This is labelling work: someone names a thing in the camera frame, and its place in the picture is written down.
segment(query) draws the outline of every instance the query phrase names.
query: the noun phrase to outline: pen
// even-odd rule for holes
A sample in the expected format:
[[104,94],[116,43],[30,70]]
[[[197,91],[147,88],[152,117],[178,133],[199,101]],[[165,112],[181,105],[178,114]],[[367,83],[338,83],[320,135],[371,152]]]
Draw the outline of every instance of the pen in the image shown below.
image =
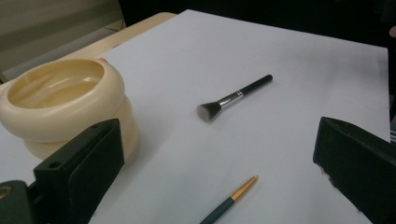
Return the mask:
[[212,224],[215,223],[228,209],[233,206],[259,179],[258,175],[255,175],[249,179],[241,188],[233,193],[228,199],[226,199],[221,205],[219,205],[213,212],[209,214],[200,224]]

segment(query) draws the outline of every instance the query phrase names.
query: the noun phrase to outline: black brush handle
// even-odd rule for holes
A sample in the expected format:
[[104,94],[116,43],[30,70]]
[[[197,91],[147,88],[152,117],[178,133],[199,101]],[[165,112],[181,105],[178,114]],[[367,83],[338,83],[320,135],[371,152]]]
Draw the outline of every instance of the black brush handle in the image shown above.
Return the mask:
[[219,205],[212,213],[209,214],[200,224],[212,224],[215,223],[227,210],[233,206],[233,198],[226,199],[221,205]]
[[251,92],[257,90],[259,87],[263,86],[265,83],[271,81],[272,79],[273,79],[273,77],[271,75],[267,75],[265,77],[260,78],[259,80],[255,81],[255,82],[251,83],[250,85],[244,87],[240,91],[244,95],[248,95]]

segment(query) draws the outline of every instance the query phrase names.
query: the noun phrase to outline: cup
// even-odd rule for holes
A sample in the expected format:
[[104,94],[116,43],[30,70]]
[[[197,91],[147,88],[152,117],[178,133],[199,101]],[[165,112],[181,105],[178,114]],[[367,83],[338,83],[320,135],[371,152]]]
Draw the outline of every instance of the cup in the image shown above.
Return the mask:
[[139,131],[122,77],[105,60],[45,63],[0,86],[0,122],[42,160],[94,123],[114,118],[127,161]]

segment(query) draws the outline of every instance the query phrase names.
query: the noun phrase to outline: brush bristles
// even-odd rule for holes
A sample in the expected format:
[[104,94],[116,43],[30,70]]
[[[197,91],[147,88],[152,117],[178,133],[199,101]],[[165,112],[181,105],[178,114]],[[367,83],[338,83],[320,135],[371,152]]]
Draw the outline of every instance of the brush bristles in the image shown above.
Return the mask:
[[206,121],[209,122],[212,120],[221,110],[221,105],[217,102],[198,105],[197,112],[198,116]]

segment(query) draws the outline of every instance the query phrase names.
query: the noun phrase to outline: wooden surface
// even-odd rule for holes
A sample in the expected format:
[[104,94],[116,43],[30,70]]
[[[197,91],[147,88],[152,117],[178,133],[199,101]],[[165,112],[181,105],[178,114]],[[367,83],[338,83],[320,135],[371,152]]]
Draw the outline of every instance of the wooden surface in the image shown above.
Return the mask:
[[83,49],[79,49],[71,54],[68,54],[62,57],[62,59],[98,56],[102,53],[105,53],[108,50],[113,49],[117,45],[120,45],[128,41],[129,39],[132,39],[135,36],[140,35],[146,32],[147,30],[163,23],[164,21],[172,19],[175,16],[176,14],[173,13],[167,13],[167,12],[158,13],[150,18],[147,18],[141,22],[129,26],[115,33],[114,35],[110,35],[93,44],[90,44],[89,46]]

